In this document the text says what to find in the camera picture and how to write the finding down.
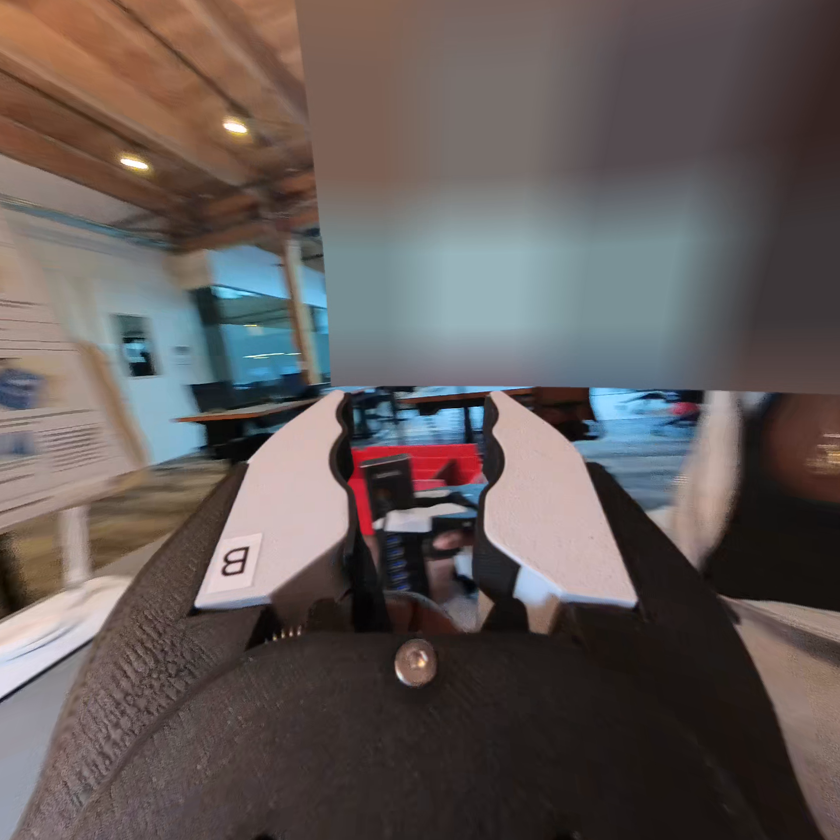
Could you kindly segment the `white door with phone sign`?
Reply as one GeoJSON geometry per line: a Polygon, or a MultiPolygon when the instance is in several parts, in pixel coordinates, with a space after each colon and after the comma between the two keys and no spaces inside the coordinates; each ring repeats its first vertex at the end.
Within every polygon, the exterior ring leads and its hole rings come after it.
{"type": "Polygon", "coordinates": [[[86,291],[96,341],[112,362],[150,462],[196,452],[202,433],[180,419],[196,413],[192,385],[212,376],[193,301],[155,255],[99,255],[86,291]]]}

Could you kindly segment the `wooden office desk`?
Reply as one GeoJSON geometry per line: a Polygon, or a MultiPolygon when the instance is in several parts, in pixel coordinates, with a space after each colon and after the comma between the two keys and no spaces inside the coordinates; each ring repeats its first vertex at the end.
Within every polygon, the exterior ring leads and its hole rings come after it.
{"type": "Polygon", "coordinates": [[[253,421],[279,417],[289,412],[299,412],[316,403],[319,396],[290,400],[284,402],[260,403],[227,409],[212,409],[210,411],[179,416],[171,420],[174,424],[197,424],[204,429],[204,448],[213,456],[219,451],[241,439],[253,421]]]}

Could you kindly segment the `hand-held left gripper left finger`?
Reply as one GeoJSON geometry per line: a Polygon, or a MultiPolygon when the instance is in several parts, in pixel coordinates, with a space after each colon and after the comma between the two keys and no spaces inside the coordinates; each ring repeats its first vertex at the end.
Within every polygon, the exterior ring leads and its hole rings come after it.
{"type": "Polygon", "coordinates": [[[247,462],[201,583],[200,613],[272,605],[306,613],[350,588],[344,556],[358,522],[340,450],[344,392],[331,392],[273,434],[247,462]]]}

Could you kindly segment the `clear sign stand white base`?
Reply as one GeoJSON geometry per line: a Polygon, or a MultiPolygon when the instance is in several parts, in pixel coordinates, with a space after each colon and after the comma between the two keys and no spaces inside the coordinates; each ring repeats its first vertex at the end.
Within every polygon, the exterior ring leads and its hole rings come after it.
{"type": "Polygon", "coordinates": [[[87,507],[59,513],[59,542],[62,589],[2,619],[2,700],[89,644],[131,583],[94,575],[87,507]]]}

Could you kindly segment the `wooden post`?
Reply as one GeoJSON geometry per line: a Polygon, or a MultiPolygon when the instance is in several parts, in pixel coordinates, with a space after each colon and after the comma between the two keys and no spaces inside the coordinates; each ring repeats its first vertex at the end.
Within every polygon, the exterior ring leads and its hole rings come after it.
{"type": "Polygon", "coordinates": [[[294,339],[303,374],[312,386],[325,382],[312,314],[302,285],[301,249],[297,238],[284,234],[279,240],[280,262],[285,278],[294,339]]]}

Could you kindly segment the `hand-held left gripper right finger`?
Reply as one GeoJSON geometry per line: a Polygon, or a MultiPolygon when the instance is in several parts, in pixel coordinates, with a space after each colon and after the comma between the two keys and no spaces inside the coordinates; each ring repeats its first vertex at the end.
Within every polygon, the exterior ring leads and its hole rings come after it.
{"type": "Polygon", "coordinates": [[[479,497],[474,581],[484,628],[495,607],[523,610],[548,634],[568,605],[629,613],[638,594],[585,460],[508,392],[485,404],[486,485],[479,497]]]}

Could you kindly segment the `instruction sign board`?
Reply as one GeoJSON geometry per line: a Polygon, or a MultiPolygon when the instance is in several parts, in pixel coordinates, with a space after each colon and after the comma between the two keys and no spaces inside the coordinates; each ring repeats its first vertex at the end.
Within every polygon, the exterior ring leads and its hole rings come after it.
{"type": "Polygon", "coordinates": [[[71,338],[1,221],[1,530],[121,490],[148,456],[107,357],[71,338]]]}

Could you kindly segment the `black usb hub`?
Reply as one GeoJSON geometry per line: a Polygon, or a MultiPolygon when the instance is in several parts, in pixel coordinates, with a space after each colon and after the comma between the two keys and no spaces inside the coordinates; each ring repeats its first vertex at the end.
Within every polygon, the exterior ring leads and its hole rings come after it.
{"type": "Polygon", "coordinates": [[[415,499],[409,456],[396,455],[365,461],[362,475],[384,589],[428,596],[430,589],[424,542],[429,533],[382,531],[382,519],[389,511],[423,509],[415,499]]]}

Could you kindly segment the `red plastic bin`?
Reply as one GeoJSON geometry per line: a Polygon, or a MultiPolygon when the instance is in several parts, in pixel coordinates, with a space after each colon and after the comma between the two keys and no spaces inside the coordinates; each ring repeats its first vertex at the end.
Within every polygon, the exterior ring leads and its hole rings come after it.
{"type": "Polygon", "coordinates": [[[349,483],[358,499],[368,499],[363,462],[396,455],[409,456],[414,482],[442,480],[446,487],[460,487],[487,481],[476,444],[372,445],[353,450],[353,474],[349,483]]]}

